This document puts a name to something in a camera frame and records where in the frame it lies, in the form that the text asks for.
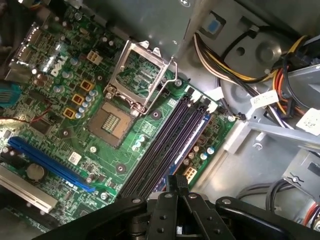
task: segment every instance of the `blue ram slot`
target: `blue ram slot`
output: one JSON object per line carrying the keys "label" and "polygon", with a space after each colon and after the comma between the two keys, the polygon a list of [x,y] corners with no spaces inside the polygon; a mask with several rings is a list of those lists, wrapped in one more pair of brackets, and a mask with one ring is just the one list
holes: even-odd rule
{"label": "blue ram slot", "polygon": [[198,125],[196,130],[193,132],[193,135],[190,137],[188,142],[184,145],[184,148],[182,151],[179,153],[179,155],[175,158],[174,162],[170,166],[168,172],[163,176],[161,179],[161,182],[156,186],[155,191],[159,192],[162,191],[162,189],[166,186],[166,177],[167,175],[173,175],[176,170],[179,168],[183,160],[185,159],[185,156],[187,153],[189,153],[194,146],[194,144],[197,142],[198,138],[200,137],[201,133],[203,130],[206,128],[207,123],[210,120],[210,115],[207,114],[203,117],[201,123]]}
{"label": "blue ram slot", "polygon": [[22,138],[18,136],[11,137],[8,140],[8,144],[17,149],[19,152],[25,154],[35,163],[43,166],[44,168],[48,169],[48,171],[58,175],[69,183],[80,187],[89,193],[95,191],[95,188],[88,186],[81,176],[77,175],[67,167],[63,166],[61,163],[29,145]]}

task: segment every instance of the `pci slot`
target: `pci slot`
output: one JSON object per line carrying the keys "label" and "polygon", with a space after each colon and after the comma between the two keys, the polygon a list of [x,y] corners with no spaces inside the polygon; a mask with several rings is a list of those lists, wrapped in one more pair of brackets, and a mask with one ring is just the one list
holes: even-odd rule
{"label": "pci slot", "polygon": [[206,114],[203,117],[202,121],[199,123],[199,125],[193,132],[192,136],[189,138],[189,140],[185,143],[183,149],[179,152],[178,156],[175,156],[175,160],[169,167],[169,171],[162,176],[161,181],[155,188],[156,192],[162,191],[164,189],[164,187],[166,186],[166,179],[167,179],[166,176],[175,174],[175,172],[177,171],[177,169],[180,167],[183,160],[185,159],[186,155],[190,152],[194,144],[197,142],[201,133],[207,127],[210,119],[211,119],[211,116],[209,114]]}
{"label": "pci slot", "polygon": [[121,198],[128,197],[137,192],[140,186],[141,179],[144,178],[151,169],[155,157],[160,154],[164,147],[166,146],[168,140],[175,134],[180,126],[181,119],[183,119],[189,109],[191,104],[191,96],[185,95],[180,99],[173,112],[163,125],[163,127],[158,132],[157,136],[154,138],[152,144],[148,147],[143,157],[139,161],[138,165],[134,169],[133,173],[126,180],[124,186],[122,187],[119,196]]}
{"label": "pci slot", "polygon": [[0,185],[17,194],[38,209],[49,213],[57,200],[0,165]]}
{"label": "pci slot", "polygon": [[69,168],[63,166],[53,158],[47,156],[38,149],[29,145],[22,138],[18,136],[11,137],[8,140],[8,144],[17,149],[20,153],[25,154],[25,156],[33,162],[45,167],[48,171],[58,175],[69,183],[76,185],[77,187],[80,187],[87,192],[95,191],[95,188],[87,185],[81,176],[77,175]]}
{"label": "pci slot", "polygon": [[167,172],[170,165],[177,158],[179,154],[185,147],[186,142],[194,136],[194,132],[201,124],[204,115],[206,114],[207,105],[199,106],[196,111],[188,118],[187,122],[183,126],[182,130],[176,136],[174,142],[168,146],[165,151],[164,156],[158,161],[158,164],[153,166],[151,169],[151,174],[146,178],[143,188],[137,193],[138,196],[147,198],[150,193],[155,189],[156,185],[159,183],[161,178]]}

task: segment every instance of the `black ram slot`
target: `black ram slot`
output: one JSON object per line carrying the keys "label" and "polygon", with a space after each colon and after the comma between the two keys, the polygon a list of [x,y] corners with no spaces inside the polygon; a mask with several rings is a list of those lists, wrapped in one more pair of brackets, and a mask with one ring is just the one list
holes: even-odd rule
{"label": "black ram slot", "polygon": [[177,123],[179,123],[183,116],[187,114],[190,99],[191,97],[187,95],[182,97],[182,99],[178,102],[177,106],[174,108],[173,112],[155,137],[153,143],[148,147],[142,159],[139,161],[138,166],[126,180],[119,193],[120,198],[125,198],[132,195],[135,189],[139,186],[141,176],[148,172],[148,169],[150,169],[149,167],[154,160],[152,156],[160,152],[159,150],[177,130]]}
{"label": "black ram slot", "polygon": [[168,149],[165,150],[166,154],[162,160],[157,162],[157,166],[152,167],[152,174],[150,174],[151,177],[147,179],[143,189],[137,193],[138,196],[147,198],[150,193],[152,193],[156,185],[161,180],[161,177],[166,173],[174,161],[175,156],[184,148],[185,143],[192,136],[204,118],[206,108],[207,107],[205,106],[201,106],[190,116],[179,135],[175,138],[174,142],[170,146],[167,146]]}

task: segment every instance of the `wire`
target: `wire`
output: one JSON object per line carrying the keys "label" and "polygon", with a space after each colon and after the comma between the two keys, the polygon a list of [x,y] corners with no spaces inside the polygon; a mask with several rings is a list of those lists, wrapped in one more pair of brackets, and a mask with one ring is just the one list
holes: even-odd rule
{"label": "wire", "polygon": [[316,208],[317,208],[317,203],[314,203],[310,208],[309,210],[307,211],[304,219],[303,219],[303,222],[302,222],[302,225],[304,226],[307,226],[308,222],[310,221],[311,217],[313,216],[313,214],[315,213],[316,211]]}

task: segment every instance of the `sticker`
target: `sticker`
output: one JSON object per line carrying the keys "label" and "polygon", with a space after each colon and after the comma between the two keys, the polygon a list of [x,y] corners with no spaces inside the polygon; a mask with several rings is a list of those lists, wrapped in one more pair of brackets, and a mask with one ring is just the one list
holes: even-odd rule
{"label": "sticker", "polygon": [[78,165],[81,158],[82,158],[81,155],[74,151],[69,157],[68,161],[70,163],[73,163],[74,165]]}
{"label": "sticker", "polygon": [[250,102],[254,109],[258,109],[279,102],[279,98],[276,90],[270,90],[251,98]]}
{"label": "sticker", "polygon": [[214,101],[218,101],[224,98],[224,93],[222,92],[221,87],[217,87],[215,89],[205,91],[204,92],[209,98],[213,99]]}
{"label": "sticker", "polygon": [[318,136],[320,134],[320,110],[310,108],[296,126],[307,133]]}

